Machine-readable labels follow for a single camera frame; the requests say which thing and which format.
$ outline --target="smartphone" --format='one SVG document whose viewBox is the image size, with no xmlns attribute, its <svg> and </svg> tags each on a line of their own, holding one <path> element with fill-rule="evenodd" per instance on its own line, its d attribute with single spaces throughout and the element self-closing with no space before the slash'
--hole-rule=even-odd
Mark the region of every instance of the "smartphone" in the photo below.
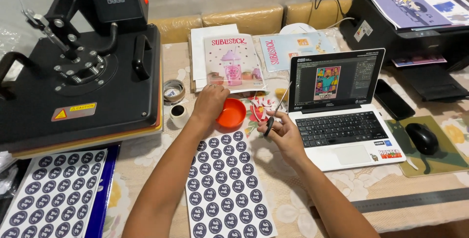
<svg viewBox="0 0 469 238">
<path fill-rule="evenodd" d="M 396 121 L 415 115 L 415 111 L 382 79 L 376 84 L 375 99 Z"/>
</svg>

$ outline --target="laptop keyboard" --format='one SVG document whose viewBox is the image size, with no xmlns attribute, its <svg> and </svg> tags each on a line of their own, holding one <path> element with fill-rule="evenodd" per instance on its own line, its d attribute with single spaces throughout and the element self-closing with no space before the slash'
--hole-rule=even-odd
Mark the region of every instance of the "laptop keyboard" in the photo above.
<svg viewBox="0 0 469 238">
<path fill-rule="evenodd" d="M 304 147 L 388 138 L 373 112 L 296 120 Z"/>
</svg>

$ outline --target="dark blue round sticker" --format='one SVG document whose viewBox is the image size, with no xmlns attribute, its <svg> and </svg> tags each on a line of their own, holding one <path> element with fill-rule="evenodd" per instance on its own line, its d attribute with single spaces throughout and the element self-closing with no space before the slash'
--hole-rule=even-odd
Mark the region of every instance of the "dark blue round sticker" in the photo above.
<svg viewBox="0 0 469 238">
<path fill-rule="evenodd" d="M 38 192 L 38 190 L 40 189 L 41 189 L 41 183 L 36 181 L 27 185 L 26 188 L 24 189 L 24 192 L 26 192 L 26 194 L 28 195 L 32 195 Z"/>
<path fill-rule="evenodd" d="M 239 213 L 239 219 L 242 223 L 250 223 L 252 221 L 252 212 L 249 209 L 243 209 Z"/>
<path fill-rule="evenodd" d="M 198 151 L 204 151 L 207 148 L 207 143 L 200 141 L 199 146 L 197 146 Z"/>
<path fill-rule="evenodd" d="M 51 223 L 55 221 L 60 215 L 59 208 L 52 208 L 47 214 L 45 215 L 45 221 Z"/>
<path fill-rule="evenodd" d="M 55 180 L 47 181 L 42 187 L 42 192 L 50 193 L 55 188 Z"/>
<path fill-rule="evenodd" d="M 24 229 L 23 233 L 21 234 L 21 238 L 31 238 L 34 237 L 38 233 L 38 228 L 34 225 Z"/>
<path fill-rule="evenodd" d="M 97 183 L 97 177 L 96 176 L 92 176 L 88 179 L 88 181 L 86 182 L 86 187 L 91 189 L 92 187 L 94 187 L 94 185 Z"/>
<path fill-rule="evenodd" d="M 213 159 L 219 159 L 221 157 L 221 150 L 218 148 L 215 148 L 210 152 L 210 155 L 212 156 Z"/>
<path fill-rule="evenodd" d="M 77 191 L 83 188 L 84 185 L 85 185 L 85 179 L 82 177 L 79 177 L 75 181 L 73 181 L 72 189 Z"/>
<path fill-rule="evenodd" d="M 52 157 L 51 156 L 45 156 L 39 160 L 39 167 L 45 168 L 48 165 L 52 163 Z"/>
<path fill-rule="evenodd" d="M 197 159 L 199 160 L 200 163 L 205 163 L 208 160 L 208 154 L 207 152 L 201 152 L 197 156 Z"/>
<path fill-rule="evenodd" d="M 244 175 L 250 176 L 250 175 L 252 175 L 253 172 L 254 172 L 254 166 L 253 166 L 253 165 L 251 165 L 251 164 L 245 164 L 245 165 L 243 166 L 243 173 L 244 173 Z"/>
<path fill-rule="evenodd" d="M 216 196 L 217 196 L 217 192 L 213 188 L 208 188 L 203 193 L 203 198 L 206 201 L 213 201 Z"/>
<path fill-rule="evenodd" d="M 241 233 L 237 229 L 232 229 L 226 238 L 241 238 Z"/>
<path fill-rule="evenodd" d="M 215 180 L 220 184 L 225 183 L 227 179 L 228 179 L 228 175 L 224 171 L 218 172 L 217 175 L 215 176 Z"/>
<path fill-rule="evenodd" d="M 189 195 L 189 202 L 192 205 L 199 205 L 201 201 L 202 201 L 202 195 L 200 195 L 200 193 L 193 192 Z"/>
<path fill-rule="evenodd" d="M 49 238 L 50 235 L 54 232 L 54 226 L 52 224 L 46 224 L 38 233 L 38 237 Z"/>
<path fill-rule="evenodd" d="M 72 227 L 72 235 L 73 236 L 78 236 L 82 232 L 83 229 L 83 221 L 78 221 L 75 223 Z"/>
<path fill-rule="evenodd" d="M 215 160 L 215 162 L 213 163 L 214 170 L 220 171 L 224 167 L 225 167 L 225 163 L 223 162 L 223 160 Z"/>
<path fill-rule="evenodd" d="M 210 188 L 213 185 L 213 177 L 211 175 L 206 175 L 202 178 L 202 186 Z"/>
<path fill-rule="evenodd" d="M 236 144 L 236 150 L 239 151 L 239 152 L 244 152 L 246 150 L 246 143 L 238 142 Z"/>
<path fill-rule="evenodd" d="M 221 231 L 222 226 L 223 224 L 221 224 L 220 219 L 214 218 L 210 220 L 210 223 L 208 224 L 208 229 L 211 233 L 217 234 Z"/>
<path fill-rule="evenodd" d="M 78 160 L 80 160 L 80 156 L 79 154 L 72 154 L 71 156 L 68 157 L 68 160 L 67 160 L 67 163 L 69 165 L 75 165 L 75 163 L 78 162 Z"/>
<path fill-rule="evenodd" d="M 64 201 L 65 201 L 65 194 L 64 193 L 59 193 L 59 194 L 55 195 L 52 198 L 51 205 L 53 207 L 58 207 L 58 206 L 62 205 L 62 203 Z"/>
<path fill-rule="evenodd" d="M 79 220 L 82 220 L 83 218 L 85 218 L 87 213 L 88 213 L 88 205 L 85 204 L 78 209 L 78 211 L 76 212 L 76 217 Z"/>
<path fill-rule="evenodd" d="M 262 200 L 262 193 L 258 189 L 252 190 L 250 196 L 251 196 L 252 202 L 254 203 L 259 203 Z"/>
<path fill-rule="evenodd" d="M 231 179 L 239 179 L 241 176 L 241 171 L 238 168 L 230 169 L 230 178 Z"/>
<path fill-rule="evenodd" d="M 202 165 L 200 165 L 200 168 L 199 168 L 199 171 L 200 173 L 202 173 L 203 175 L 207 175 L 208 173 L 210 173 L 210 170 L 212 168 L 210 167 L 210 164 L 209 163 L 203 163 Z"/>
<path fill-rule="evenodd" d="M 100 169 L 101 169 L 101 163 L 94 164 L 93 167 L 91 168 L 91 174 L 96 175 Z"/>
<path fill-rule="evenodd" d="M 272 223 L 270 223 L 267 220 L 261 220 L 261 223 L 259 223 L 259 231 L 261 232 L 261 234 L 265 236 L 271 235 L 272 230 L 273 230 Z"/>
<path fill-rule="evenodd" d="M 44 211 L 39 209 L 31 213 L 31 216 L 29 218 L 29 223 L 30 224 L 36 224 L 42 220 L 42 217 L 44 217 Z"/>
<path fill-rule="evenodd" d="M 11 226 L 18 226 L 21 223 L 24 223 L 27 217 L 28 217 L 28 213 L 22 210 L 13 214 L 13 216 L 10 217 L 9 223 Z"/>
<path fill-rule="evenodd" d="M 60 155 L 55 158 L 54 165 L 56 167 L 60 167 L 61 165 L 65 164 L 66 161 L 67 161 L 67 157 L 65 155 Z"/>
<path fill-rule="evenodd" d="M 223 136 L 221 137 L 221 143 L 222 143 L 223 145 L 227 145 L 227 144 L 231 143 L 231 137 L 230 137 L 229 135 L 227 135 L 227 134 L 226 134 L 226 135 L 223 135 Z"/>
<path fill-rule="evenodd" d="M 243 230 L 244 237 L 249 237 L 249 238 L 256 238 L 257 237 L 257 230 L 252 224 L 246 225 Z"/>
<path fill-rule="evenodd" d="M 60 176 L 61 173 L 62 173 L 61 168 L 53 168 L 49 171 L 49 178 L 54 179 L 54 178 Z"/>
<path fill-rule="evenodd" d="M 192 212 L 191 212 L 191 218 L 192 218 L 192 220 L 194 220 L 196 222 L 202 220 L 202 218 L 203 218 L 203 209 L 201 207 L 193 208 Z"/>
<path fill-rule="evenodd" d="M 38 201 L 36 201 L 36 208 L 38 209 L 44 208 L 45 206 L 49 204 L 50 200 L 51 200 L 51 197 L 49 195 L 47 194 L 42 195 L 41 197 L 39 197 Z"/>
<path fill-rule="evenodd" d="M 225 216 L 225 225 L 226 225 L 226 227 L 228 227 L 229 229 L 233 229 L 237 226 L 237 224 L 238 224 L 238 218 L 236 217 L 236 215 L 234 215 L 232 213 L 228 213 Z"/>
<path fill-rule="evenodd" d="M 218 187 L 218 194 L 223 198 L 228 197 L 230 192 L 231 192 L 230 186 L 226 184 L 222 184 L 220 185 L 220 187 Z"/>
<path fill-rule="evenodd" d="M 235 180 L 232 187 L 234 192 L 241 193 L 244 190 L 244 183 L 240 180 Z"/>
<path fill-rule="evenodd" d="M 55 236 L 57 238 L 64 238 L 70 231 L 70 223 L 62 223 L 55 230 Z"/>
<path fill-rule="evenodd" d="M 189 188 L 190 191 L 196 191 L 200 187 L 200 183 L 197 179 L 192 178 L 189 181 L 187 181 L 187 188 Z"/>
<path fill-rule="evenodd" d="M 216 148 L 218 145 L 219 145 L 219 140 L 216 139 L 216 138 L 212 138 L 210 140 L 208 140 L 208 145 L 211 147 L 211 148 Z"/>
<path fill-rule="evenodd" d="M 83 164 L 88 164 L 88 163 L 91 162 L 91 160 L 93 160 L 93 153 L 91 153 L 91 152 L 86 153 L 82 157 L 82 163 Z"/>
<path fill-rule="evenodd" d="M 18 235 L 20 235 L 20 229 L 17 227 L 13 227 L 10 229 L 7 229 L 0 237 L 1 238 L 18 238 Z"/>
<path fill-rule="evenodd" d="M 257 178 L 255 176 L 249 176 L 246 179 L 246 185 L 251 189 L 257 187 Z"/>
<path fill-rule="evenodd" d="M 249 156 L 248 152 L 242 152 L 239 155 L 239 161 L 241 161 L 241 163 L 248 163 L 249 159 L 251 159 L 251 157 Z"/>
<path fill-rule="evenodd" d="M 225 155 L 232 155 L 235 152 L 235 148 L 232 145 L 227 145 L 224 149 L 223 152 Z"/>
<path fill-rule="evenodd" d="M 63 170 L 63 176 L 64 177 L 71 177 L 75 173 L 75 167 L 74 166 L 69 166 L 66 169 Z"/>
<path fill-rule="evenodd" d="M 87 164 L 85 165 L 81 165 L 81 167 L 79 167 L 78 171 L 77 171 L 77 175 L 79 176 L 84 176 L 88 173 L 88 171 L 90 171 L 90 166 L 88 166 Z"/>
<path fill-rule="evenodd" d="M 18 205 L 16 206 L 20 210 L 26 210 L 26 209 L 29 209 L 29 207 L 31 207 L 33 204 L 34 204 L 34 197 L 27 196 L 27 197 L 20 199 L 20 201 L 18 202 Z"/>
<path fill-rule="evenodd" d="M 263 204 L 258 204 L 254 208 L 254 214 L 259 219 L 264 219 L 267 217 L 267 208 Z"/>
<path fill-rule="evenodd" d="M 248 196 L 246 196 L 243 193 L 239 194 L 236 197 L 236 204 L 241 208 L 246 207 L 248 205 L 248 202 L 249 202 Z"/>
<path fill-rule="evenodd" d="M 47 175 L 47 169 L 38 169 L 32 173 L 33 180 L 41 180 Z"/>
<path fill-rule="evenodd" d="M 237 163 L 238 163 L 238 160 L 234 156 L 229 156 L 226 159 L 226 164 L 228 165 L 228 167 L 234 167 L 236 166 Z"/>
<path fill-rule="evenodd" d="M 70 194 L 67 198 L 68 205 L 75 205 L 80 200 L 81 194 L 78 191 Z"/>
<path fill-rule="evenodd" d="M 57 190 L 59 192 L 64 192 L 70 187 L 70 185 L 72 185 L 70 179 L 64 179 L 63 181 L 60 181 L 59 185 L 57 185 Z"/>
<path fill-rule="evenodd" d="M 218 214 L 218 211 L 219 211 L 218 204 L 216 204 L 214 202 L 210 202 L 207 205 L 207 209 L 205 211 L 207 211 L 208 216 L 215 217 Z"/>
<path fill-rule="evenodd" d="M 94 161 L 100 162 L 101 160 L 103 160 L 104 155 L 105 155 L 104 151 L 99 151 L 99 152 L 96 154 L 96 156 L 94 156 Z"/>
<path fill-rule="evenodd" d="M 92 196 L 93 196 L 93 191 L 92 190 L 86 191 L 82 196 L 82 202 L 84 204 L 90 202 Z"/>
<path fill-rule="evenodd" d="M 237 131 L 233 134 L 233 139 L 235 141 L 241 141 L 243 139 L 243 132 Z"/>
<path fill-rule="evenodd" d="M 190 178 L 195 178 L 197 176 L 197 168 L 196 167 L 191 167 L 189 169 L 189 177 Z"/>
<path fill-rule="evenodd" d="M 203 223 L 197 223 L 192 230 L 195 238 L 203 238 L 207 234 L 207 227 Z"/>
<path fill-rule="evenodd" d="M 221 209 L 224 211 L 224 212 L 230 212 L 234 206 L 235 206 L 235 203 L 233 202 L 232 199 L 230 198 L 225 198 L 221 201 Z"/>
<path fill-rule="evenodd" d="M 61 216 L 62 221 L 68 221 L 71 218 L 73 218 L 74 215 L 75 215 L 75 207 L 74 206 L 67 207 L 62 211 L 62 216 Z"/>
</svg>

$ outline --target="human hand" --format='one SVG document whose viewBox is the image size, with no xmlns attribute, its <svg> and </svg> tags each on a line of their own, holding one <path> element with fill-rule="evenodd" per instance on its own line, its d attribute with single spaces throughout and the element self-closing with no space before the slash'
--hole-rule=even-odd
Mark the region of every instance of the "human hand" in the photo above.
<svg viewBox="0 0 469 238">
<path fill-rule="evenodd" d="M 230 94 L 222 85 L 206 85 L 197 97 L 191 118 L 202 126 L 209 127 L 223 110 L 223 104 Z"/>
<path fill-rule="evenodd" d="M 267 115 L 273 115 L 274 111 L 268 111 Z M 304 151 L 303 141 L 296 125 L 291 121 L 286 113 L 277 112 L 275 117 L 282 119 L 282 123 L 273 122 L 272 129 L 267 135 L 268 138 L 278 146 L 285 162 L 295 168 L 299 161 L 307 160 Z M 259 122 L 257 130 L 265 133 L 267 131 L 267 122 Z"/>
</svg>

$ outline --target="laptop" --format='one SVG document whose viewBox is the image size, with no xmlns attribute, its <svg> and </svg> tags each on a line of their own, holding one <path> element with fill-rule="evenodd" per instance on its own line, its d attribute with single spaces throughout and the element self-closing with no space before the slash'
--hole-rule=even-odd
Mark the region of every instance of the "laptop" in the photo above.
<svg viewBox="0 0 469 238">
<path fill-rule="evenodd" d="M 406 160 L 372 98 L 385 49 L 292 57 L 288 115 L 322 171 Z"/>
</svg>

